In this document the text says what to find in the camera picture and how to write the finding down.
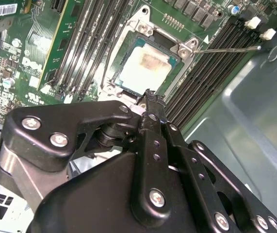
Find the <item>ram slot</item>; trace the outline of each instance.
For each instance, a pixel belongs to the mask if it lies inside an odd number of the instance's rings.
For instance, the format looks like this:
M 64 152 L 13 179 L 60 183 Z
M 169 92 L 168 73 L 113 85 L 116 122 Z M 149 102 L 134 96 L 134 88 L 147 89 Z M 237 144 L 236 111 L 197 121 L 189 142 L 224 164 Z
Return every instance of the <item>ram slot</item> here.
M 259 41 L 257 33 L 245 29 L 232 17 L 209 48 L 246 48 Z M 168 119 L 183 128 L 244 57 L 245 53 L 203 54 L 169 100 L 166 109 Z
M 67 68 L 72 67 L 73 60 L 75 59 L 75 54 L 79 48 L 79 45 L 83 38 L 83 32 L 86 30 L 87 26 L 89 25 L 90 21 L 92 21 L 92 12 L 96 7 L 96 0 L 86 0 L 84 2 L 83 8 L 81 10 L 79 19 L 76 23 L 75 30 L 71 36 L 71 39 L 68 44 L 68 48 L 65 52 L 65 55 L 62 59 L 60 67 L 56 71 L 53 79 L 52 85 L 66 83 L 65 73 Z
M 113 0 L 107 5 L 106 11 L 101 18 L 102 20 L 97 24 L 96 31 L 94 32 L 90 40 L 91 46 L 88 47 L 87 53 L 85 53 L 84 57 L 82 58 L 82 65 L 79 67 L 79 71 L 75 77 L 73 84 L 68 87 L 68 91 L 74 90 L 76 92 L 81 85 L 83 76 L 87 72 L 86 69 L 90 65 L 94 53 L 98 52 L 98 47 L 102 44 L 101 38 L 103 37 L 103 34 L 105 34 L 107 28 L 109 28 L 110 26 L 109 21 L 114 9 L 109 6 L 115 5 L 116 1 L 117 0 Z
M 98 70 L 100 63 L 103 60 L 104 54 L 109 47 L 109 43 L 112 42 L 114 40 L 114 37 L 116 36 L 115 34 L 119 27 L 120 20 L 121 20 L 122 16 L 124 15 L 124 12 L 129 4 L 129 1 L 130 0 L 119 1 L 118 4 L 116 5 L 115 13 L 114 13 L 114 16 L 113 16 L 113 19 L 111 22 L 112 25 L 110 26 L 110 30 L 108 31 L 108 33 L 106 33 L 103 38 L 104 43 L 102 43 L 98 49 L 98 51 L 99 51 L 98 55 L 94 59 L 94 62 L 92 63 L 90 71 L 88 72 L 88 74 L 84 80 L 84 83 L 80 89 L 80 92 L 78 94 L 78 100 L 84 99 L 84 96 L 86 95 L 86 92 L 90 87 L 90 84 L 94 78 L 94 75 L 95 75 L 96 71 Z
M 87 45 L 89 45 L 88 39 L 92 39 L 95 34 L 96 31 L 99 28 L 99 20 L 102 20 L 104 17 L 103 14 L 103 10 L 105 10 L 105 8 L 107 8 L 108 5 L 104 4 L 104 0 L 99 0 L 98 2 L 96 2 L 96 8 L 95 10 L 93 10 L 91 12 L 91 16 L 90 16 L 90 20 L 87 22 L 87 24 L 85 25 L 84 29 L 83 29 L 83 33 L 81 35 L 81 40 L 78 44 L 78 46 L 75 49 L 75 53 L 72 53 L 73 55 L 71 56 L 71 62 L 69 64 L 69 67 L 66 69 L 65 72 L 63 72 L 63 74 L 61 75 L 62 77 L 64 77 L 59 91 L 62 92 L 64 90 L 68 90 L 74 80 L 75 80 L 75 71 L 77 70 L 78 66 L 79 66 L 79 59 L 81 59 L 81 56 L 84 56 L 84 53 L 88 52 L 88 50 L 90 50 L 90 48 L 87 47 Z

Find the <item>green circuit board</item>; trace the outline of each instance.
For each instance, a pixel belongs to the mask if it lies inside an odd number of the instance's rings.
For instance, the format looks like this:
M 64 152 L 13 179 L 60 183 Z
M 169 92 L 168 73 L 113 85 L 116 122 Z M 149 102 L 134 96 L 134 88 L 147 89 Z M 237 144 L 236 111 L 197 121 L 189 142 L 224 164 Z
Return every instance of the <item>green circuit board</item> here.
M 267 24 L 270 27 L 276 28 L 277 26 L 277 5 L 271 5 L 269 0 L 259 0 L 255 1 L 256 3 L 242 0 L 204 2 L 203 0 L 194 0 L 196 6 L 204 10 L 205 16 L 202 18 L 201 15 L 195 16 L 196 13 L 192 17 L 185 13 L 185 6 L 189 2 L 189 0 L 185 0 L 185 5 L 178 8 L 176 0 L 130 0 L 122 20 L 129 19 L 143 5 L 147 5 L 150 8 L 150 21 L 152 23 L 181 41 L 185 42 L 192 37 L 197 38 L 201 50 L 209 46 L 225 25 L 230 16 L 227 11 L 230 4 L 238 5 L 241 11 L 251 6 L 256 11 L 256 15 L 267 19 Z M 52 9 L 51 5 L 53 4 L 53 0 L 33 0 L 30 11 L 27 14 L 15 16 L 12 26 L 1 33 L 1 119 L 15 107 L 64 102 L 64 99 L 56 97 L 58 95 L 57 88 L 52 87 L 42 91 L 42 87 L 48 81 L 47 75 L 57 70 L 62 61 L 84 1 L 64 1 L 62 12 Z M 213 20 L 203 25 L 206 14 L 212 16 Z M 125 43 L 120 51 L 126 49 L 127 44 Z M 116 61 L 120 62 L 122 59 L 122 53 L 119 53 L 115 58 Z M 198 59 L 199 56 L 196 56 L 192 66 L 196 64 Z M 120 62 L 114 62 L 110 71 L 117 72 L 120 69 Z M 158 90 L 160 93 L 168 88 L 182 66 L 183 63 L 178 63 L 173 72 L 167 76 Z M 9 89 L 4 87 L 4 80 L 11 81 Z M 84 101 L 97 100 L 98 85 L 99 83 L 96 81 L 91 83 Z

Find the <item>black ram slot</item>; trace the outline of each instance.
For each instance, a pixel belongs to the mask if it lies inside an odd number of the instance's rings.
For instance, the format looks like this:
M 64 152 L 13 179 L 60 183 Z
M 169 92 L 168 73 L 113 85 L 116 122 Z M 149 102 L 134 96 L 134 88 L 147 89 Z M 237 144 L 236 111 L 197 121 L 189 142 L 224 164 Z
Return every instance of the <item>black ram slot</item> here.
M 54 76 L 54 81 L 53 81 L 53 85 L 56 85 L 58 84 L 59 82 L 59 79 L 62 77 L 62 75 L 64 75 L 65 77 L 65 80 L 63 80 L 63 83 L 61 85 L 61 92 L 64 90 L 64 87 L 66 86 L 66 83 L 68 82 L 67 81 L 67 77 L 65 75 L 65 67 L 66 67 L 66 63 L 68 62 L 68 57 L 71 53 L 71 50 L 73 49 L 73 54 L 76 54 L 77 52 L 77 49 L 79 48 L 79 46 L 76 46 L 75 45 L 75 41 L 78 39 L 78 44 L 80 44 L 81 40 L 82 40 L 82 35 L 81 35 L 81 32 L 79 32 L 79 26 L 82 24 L 83 22 L 83 19 L 84 19 L 84 16 L 85 16 L 85 13 L 90 10 L 90 12 L 94 12 L 94 8 L 97 7 L 96 5 L 96 0 L 90 0 L 90 1 L 85 1 L 84 5 L 83 5 L 83 8 L 81 10 L 81 13 L 80 13 L 80 16 L 78 18 L 78 21 L 75 25 L 75 29 L 74 29 L 74 32 L 70 38 L 70 41 L 69 41 L 69 44 L 68 44 L 68 47 L 67 47 L 67 50 L 65 52 L 65 55 L 62 59 L 62 63 L 59 67 L 59 69 L 57 70 L 55 76 Z M 90 21 L 94 21 L 94 15 L 92 15 L 91 13 L 89 13 L 87 16 L 86 16 L 86 19 L 85 19 L 85 27 L 84 27 L 84 30 L 86 29 L 86 27 L 89 25 L 89 22 Z
M 246 48 L 260 41 L 242 22 L 231 17 L 209 49 Z M 183 128 L 245 57 L 245 53 L 206 53 L 169 100 L 166 114 Z
M 98 2 L 95 3 L 95 6 L 94 6 L 95 9 L 92 10 L 92 13 L 90 14 L 89 20 L 88 20 L 87 23 L 85 24 L 85 27 L 84 27 L 84 29 L 83 29 L 83 33 L 82 33 L 82 35 L 81 35 L 81 37 L 80 37 L 79 45 L 76 46 L 75 49 L 74 49 L 74 52 L 73 52 L 73 59 L 72 59 L 72 61 L 70 62 L 70 65 L 69 65 L 68 69 L 64 72 L 64 77 L 65 77 L 65 78 L 64 78 L 62 84 L 60 85 L 60 88 L 59 88 L 59 89 L 60 89 L 60 90 L 59 90 L 60 92 L 63 92 L 65 89 L 68 89 L 70 83 L 73 82 L 73 81 L 72 81 L 72 79 L 73 79 L 72 74 L 73 74 L 75 68 L 77 67 L 78 59 L 79 59 L 79 57 L 80 57 L 80 55 L 81 55 L 81 53 L 82 53 L 82 51 L 83 51 L 83 49 L 84 49 L 84 45 L 85 45 L 85 43 L 86 43 L 86 41 L 87 41 L 87 38 L 88 38 L 88 36 L 89 36 L 89 34 L 90 34 L 90 31 L 91 31 L 91 29 L 92 29 L 92 27 L 93 27 L 93 25 L 94 25 L 94 22 L 96 21 L 98 15 L 99 15 L 99 13 L 100 13 L 100 11 L 103 9 L 103 4 L 104 4 L 104 0 L 100 0 L 100 1 L 98 1 Z M 78 32 L 78 28 L 77 28 L 76 33 L 73 33 L 73 36 L 72 36 L 71 39 L 70 39 L 70 43 L 71 43 L 70 45 L 71 45 L 71 46 L 73 46 L 73 44 L 74 44 L 74 42 L 75 42 L 75 40 L 76 40 L 76 36 L 77 36 L 78 33 L 79 33 L 79 32 Z M 66 61 L 67 61 L 67 59 L 68 59 L 69 52 L 68 52 L 68 53 L 67 53 L 67 52 L 66 52 L 66 54 L 65 54 L 65 57 L 64 57 L 64 59 L 63 59 L 63 61 L 62 61 L 61 66 L 60 66 L 60 69 L 59 69 L 60 71 L 59 71 L 59 73 L 58 73 L 59 76 L 60 76 L 61 73 L 63 72 L 63 69 L 64 69 L 64 67 L 65 67 L 65 63 L 66 63 Z
M 104 43 L 102 43 L 101 47 L 99 48 L 99 52 L 90 68 L 90 71 L 89 71 L 86 79 L 84 80 L 81 91 L 79 92 L 79 95 L 78 95 L 79 100 L 82 100 L 84 98 L 84 96 L 93 80 L 94 74 L 96 73 L 96 71 L 103 59 L 103 56 L 108 48 L 109 43 L 111 41 L 113 41 L 113 39 L 114 39 L 115 33 L 120 24 L 120 20 L 123 16 L 128 4 L 129 4 L 129 0 L 121 1 L 121 5 L 119 7 L 117 7 L 117 12 L 114 13 L 113 22 L 110 27 L 110 30 L 108 31 L 108 33 L 106 33 L 105 37 L 103 38 Z

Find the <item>silver screw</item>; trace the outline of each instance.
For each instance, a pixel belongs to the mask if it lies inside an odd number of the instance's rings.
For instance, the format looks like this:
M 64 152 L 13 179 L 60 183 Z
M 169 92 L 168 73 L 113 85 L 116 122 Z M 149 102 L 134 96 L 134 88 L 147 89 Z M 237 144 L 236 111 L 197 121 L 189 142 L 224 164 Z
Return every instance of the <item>silver screw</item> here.
M 264 228 L 265 230 L 269 229 L 269 226 L 268 226 L 268 224 L 266 223 L 266 221 L 263 219 L 263 217 L 257 215 L 257 221 L 258 221 L 258 223 L 260 224 L 260 226 L 261 226 L 262 228 Z
M 124 105 L 121 105 L 120 107 L 119 107 L 119 109 L 122 111 L 122 112 L 124 112 L 124 113 L 128 113 L 129 111 L 128 111 L 128 108 L 126 107 L 126 106 L 124 106 Z
M 152 189 L 149 193 L 149 198 L 156 207 L 163 207 L 165 204 L 165 199 L 163 194 L 160 193 L 158 190 Z
M 216 222 L 218 223 L 219 227 L 221 227 L 221 229 L 223 229 L 225 231 L 229 230 L 229 223 L 228 223 L 227 219 L 221 213 L 216 213 L 215 219 L 216 219 Z
M 50 137 L 50 142 L 56 147 L 64 147 L 68 144 L 68 139 L 62 133 L 55 133 Z
M 274 228 L 277 230 L 277 223 L 274 219 L 272 219 L 271 217 L 268 217 L 269 222 L 271 223 L 272 226 L 274 226 Z
M 28 117 L 22 120 L 22 126 L 28 130 L 38 130 L 41 123 L 36 118 Z
M 171 127 L 171 129 L 174 130 L 174 131 L 177 131 L 177 130 L 178 130 L 177 127 L 176 127 L 175 125 L 173 125 L 173 124 L 170 124 L 170 127 Z
M 152 120 L 154 120 L 154 121 L 157 120 L 157 117 L 156 117 L 155 115 L 153 115 L 153 114 L 149 114 L 149 117 L 150 117 Z
M 200 149 L 200 150 L 204 150 L 204 147 L 202 146 L 202 144 L 201 143 L 196 143 L 196 146 Z
M 148 30 L 148 28 L 147 28 L 146 25 L 142 25 L 142 24 L 141 24 L 141 25 L 138 26 L 138 31 L 139 31 L 140 33 L 146 33 L 147 30 Z

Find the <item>capacitor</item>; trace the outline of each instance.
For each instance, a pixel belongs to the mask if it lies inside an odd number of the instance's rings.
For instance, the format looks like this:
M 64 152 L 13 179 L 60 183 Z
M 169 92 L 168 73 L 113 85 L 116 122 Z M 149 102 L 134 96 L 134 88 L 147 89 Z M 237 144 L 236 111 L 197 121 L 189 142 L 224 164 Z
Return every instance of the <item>capacitor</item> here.
M 231 15 L 235 16 L 235 15 L 237 15 L 240 12 L 240 8 L 238 6 L 229 5 L 228 8 L 227 8 L 227 11 Z
M 15 83 L 16 83 L 16 82 L 15 82 L 15 80 L 14 80 L 13 78 L 6 78 L 6 79 L 4 79 L 4 80 L 2 81 L 2 86 L 3 86 L 4 88 L 10 89 L 11 87 L 14 86 Z
M 271 3 L 276 3 L 277 4 L 277 0 L 270 0 Z

